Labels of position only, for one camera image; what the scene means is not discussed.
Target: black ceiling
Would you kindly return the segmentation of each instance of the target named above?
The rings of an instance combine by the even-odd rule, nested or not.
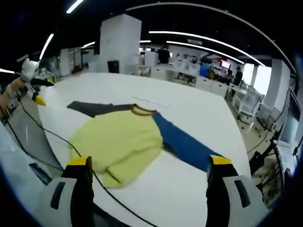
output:
[[[34,0],[27,3],[11,1],[2,12],[0,39],[0,68],[16,67],[16,59],[24,54],[41,51],[49,34],[55,33],[45,56],[57,54],[60,49],[82,46],[98,41],[101,21],[126,13],[142,23],[142,39],[151,39],[156,44],[166,40],[186,42],[187,37],[179,35],[151,35],[148,31],[164,30],[186,32],[207,36],[233,45],[249,54],[271,55],[283,58],[282,54],[248,25],[230,16],[184,5],[153,6],[125,11],[127,8],[149,3],[154,0],[84,0],[71,14],[66,10],[75,0]],[[300,7],[290,1],[279,5],[264,1],[210,1],[183,0],[204,4],[243,18],[259,28],[283,50],[292,61],[294,51],[301,44]],[[203,46],[225,52],[231,56],[240,54],[223,45],[202,40]]]

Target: white chair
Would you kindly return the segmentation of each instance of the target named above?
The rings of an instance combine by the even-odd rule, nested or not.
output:
[[[238,114],[245,114],[248,117],[255,118],[257,111],[261,105],[264,95],[256,91],[252,86],[248,87],[247,94],[240,99],[237,95],[233,97],[232,106]]]

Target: black cable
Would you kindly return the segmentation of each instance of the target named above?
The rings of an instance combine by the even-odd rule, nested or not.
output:
[[[283,114],[283,112],[284,112],[284,109],[285,109],[285,106],[286,106],[286,102],[287,102],[287,94],[288,94],[288,92],[289,92],[289,89],[288,89],[288,91],[287,91],[287,93],[286,93],[286,99],[285,99],[285,102],[284,102],[284,106],[283,106],[282,112],[281,112],[280,115],[275,119],[275,121],[272,122],[272,124],[270,125],[269,130],[268,130],[268,132],[266,133],[264,139],[261,140],[261,142],[260,142],[258,145],[256,145],[253,149],[249,150],[249,152],[247,152],[247,154],[250,153],[250,152],[252,152],[252,151],[253,151],[254,149],[256,149],[258,146],[260,146],[260,144],[261,144],[264,140],[266,140],[267,135],[270,133],[271,127],[274,125],[274,123],[276,123],[276,121],[280,118],[280,116],[281,116],[281,115]]]
[[[57,135],[56,133],[53,133],[45,128],[43,128],[43,126],[41,126],[27,111],[26,109],[24,108],[21,100],[20,100],[20,103],[21,103],[21,106],[22,106],[22,109],[24,110],[24,112],[41,128],[43,129],[44,131],[47,131],[49,132],[50,134],[53,134],[54,136],[62,139],[63,141],[65,141],[66,143],[68,143],[74,150],[75,152],[79,155],[79,157],[81,157],[81,154],[79,153],[79,151],[67,140],[63,139],[61,136]],[[110,197],[112,197],[117,203],[119,203],[122,207],[124,207],[127,211],[129,211],[130,213],[132,213],[133,215],[135,215],[138,219],[146,222],[147,224],[151,225],[151,226],[154,226],[154,227],[157,227],[156,225],[154,225],[153,223],[145,220],[144,218],[141,218],[139,215],[137,215],[135,212],[133,212],[132,210],[130,210],[127,206],[125,206],[122,202],[120,202],[115,196],[113,196],[113,194],[111,194],[106,187],[104,187],[104,185],[101,183],[101,181],[99,180],[99,178],[97,177],[97,174],[95,173],[95,171],[93,171],[93,174],[95,176],[95,178],[97,179],[97,181],[99,182],[99,184],[101,185],[101,187],[109,194]]]
[[[2,109],[2,107],[1,107],[1,106],[0,106],[0,109],[1,109],[1,112],[2,112],[3,117],[4,117],[4,116],[5,116],[5,113],[4,113],[4,111],[3,111],[3,109]],[[26,154],[27,154],[28,156],[30,156],[31,158],[33,158],[33,159],[35,159],[35,160],[37,160],[37,161],[39,161],[39,162],[41,162],[41,163],[43,163],[43,164],[45,164],[45,165],[49,166],[49,167],[52,167],[52,168],[58,169],[58,170],[60,170],[60,171],[62,171],[62,170],[63,170],[63,168],[58,168],[58,167],[56,167],[56,166],[53,166],[53,165],[51,165],[51,164],[48,164],[48,163],[46,163],[46,162],[44,162],[44,161],[42,161],[42,160],[38,159],[38,158],[37,158],[37,157],[35,157],[34,155],[32,155],[32,154],[28,153],[28,152],[25,150],[25,148],[24,148],[24,146],[22,145],[22,143],[20,142],[20,140],[19,140],[18,136],[16,135],[15,131],[14,131],[14,130],[13,130],[13,128],[11,127],[11,125],[10,125],[10,123],[9,123],[9,121],[8,121],[8,120],[7,120],[7,124],[9,125],[9,127],[10,127],[11,131],[13,132],[13,134],[14,134],[14,136],[15,136],[16,140],[17,140],[17,141],[18,141],[18,143],[20,144],[21,149],[24,151],[24,153],[26,153]]]

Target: white table surface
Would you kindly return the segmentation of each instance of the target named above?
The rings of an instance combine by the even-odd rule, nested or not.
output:
[[[69,140],[88,116],[67,109],[72,101],[137,103],[163,117],[228,157],[240,175],[250,177],[249,161],[237,123],[222,97],[157,79],[110,73],[85,73],[41,90],[47,106],[39,106],[43,126]],[[67,144],[45,133],[60,164],[69,161]],[[93,179],[94,202],[116,219],[147,227],[114,201]],[[139,216],[159,227],[205,226],[206,173],[163,151],[132,184],[110,192]]]

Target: ceiling light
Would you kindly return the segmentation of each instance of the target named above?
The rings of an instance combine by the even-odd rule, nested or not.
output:
[[[70,14],[73,12],[84,0],[77,0],[72,6],[66,11],[66,13]]]
[[[85,44],[82,48],[88,47],[88,46],[93,45],[93,44],[95,44],[95,43],[96,43],[96,42],[91,42],[91,43],[89,43],[89,44]]]
[[[0,69],[0,72],[15,73],[15,72],[13,72],[13,71],[4,70],[4,69]]]
[[[251,56],[250,54],[234,47],[234,46],[231,46],[229,44],[226,44],[226,43],[223,43],[221,41],[218,41],[218,40],[215,40],[215,39],[211,39],[211,38],[208,38],[208,37],[205,37],[205,36],[200,36],[200,35],[194,35],[194,34],[189,34],[189,33],[183,33],[183,32],[167,32],[167,31],[150,31],[149,32],[150,34],[175,34],[175,35],[187,35],[187,36],[192,36],[192,37],[196,37],[196,38],[200,38],[200,39],[206,39],[206,40],[209,40],[209,41],[212,41],[212,42],[215,42],[215,43],[218,43],[218,44],[222,44],[224,46],[228,46],[240,53],[243,53],[244,55],[250,57],[251,59],[253,59],[254,61],[256,61],[258,64],[262,65],[262,66],[265,66],[262,62],[260,62],[258,59],[254,58],[253,56]]]
[[[179,43],[179,42],[173,42],[173,41],[166,41],[168,44],[178,44],[178,45],[184,45],[184,46],[191,46],[191,47],[195,47],[195,48],[200,48],[200,49],[203,49],[203,50],[207,50],[207,51],[211,51],[211,52],[214,52],[214,53],[218,53],[220,55],[223,55],[225,57],[228,57],[230,59],[233,59],[241,64],[244,64],[244,62],[240,61],[239,59],[236,59],[232,56],[229,56],[225,53],[222,53],[222,52],[219,52],[219,51],[215,51],[213,49],[210,49],[210,48],[206,48],[206,47],[202,47],[202,46],[197,46],[197,45],[193,45],[193,44],[186,44],[186,43]]]
[[[47,39],[47,41],[46,41],[46,43],[45,43],[45,45],[44,45],[44,47],[43,47],[43,49],[42,49],[42,51],[41,51],[39,60],[42,59],[42,57],[43,57],[43,55],[44,55],[44,52],[46,51],[47,46],[49,45],[49,43],[50,43],[50,41],[52,40],[52,38],[53,38],[53,34],[50,34],[50,36],[48,37],[48,39]]]

